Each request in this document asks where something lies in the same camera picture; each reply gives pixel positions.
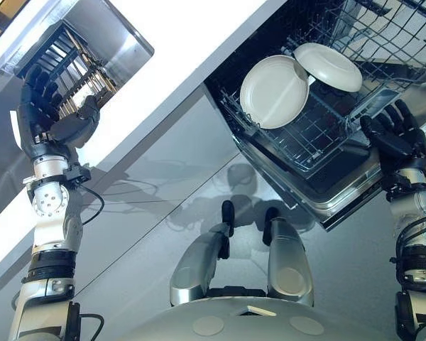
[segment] white plate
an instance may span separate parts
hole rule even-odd
[[[286,55],[272,55],[255,64],[240,89],[240,104],[261,128],[291,122],[303,109],[309,93],[308,76]]]
[[[361,89],[363,77],[350,59],[325,45],[306,43],[293,51],[295,59],[316,79],[347,92]]]

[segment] dishwasher rack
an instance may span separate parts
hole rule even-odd
[[[302,16],[293,3],[293,11]],[[328,45],[352,60],[363,75],[360,91],[315,82],[297,119],[279,129],[261,129],[252,122],[239,104],[239,86],[222,88],[220,99],[248,135],[262,136],[278,157],[305,174],[319,169],[351,136],[365,146],[359,118],[375,116],[426,74],[426,1],[343,1],[312,17],[307,29],[290,28],[286,42],[268,55],[292,56],[307,42]]]

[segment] dishwasher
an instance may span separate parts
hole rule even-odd
[[[241,108],[241,83],[260,60],[308,42],[353,61],[361,89],[315,82],[294,121],[262,129]],[[287,1],[204,84],[250,164],[289,206],[330,230],[381,191],[378,152],[360,117],[401,98],[426,133],[426,1]]]

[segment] white countertop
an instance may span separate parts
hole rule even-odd
[[[102,108],[97,131],[80,153],[81,161],[106,172],[157,127],[284,0],[111,2],[155,52]],[[35,223],[23,190],[0,214],[0,277],[30,246],[28,234]]]

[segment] wire rack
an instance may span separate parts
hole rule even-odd
[[[87,42],[63,21],[51,26],[28,51],[15,70],[16,75],[24,78],[34,64],[40,65],[58,85],[63,97],[60,117],[76,112],[88,95],[94,95],[101,107],[116,92],[114,81]]]
[[[364,79],[360,91],[315,82],[297,119],[270,130],[243,112],[239,88],[223,89],[220,101],[245,130],[263,136],[302,172],[318,169],[350,136],[359,136],[360,116],[375,116],[426,74],[426,1],[343,1],[312,18],[307,29],[292,28],[279,51],[292,56],[307,42],[328,45],[354,61]]]

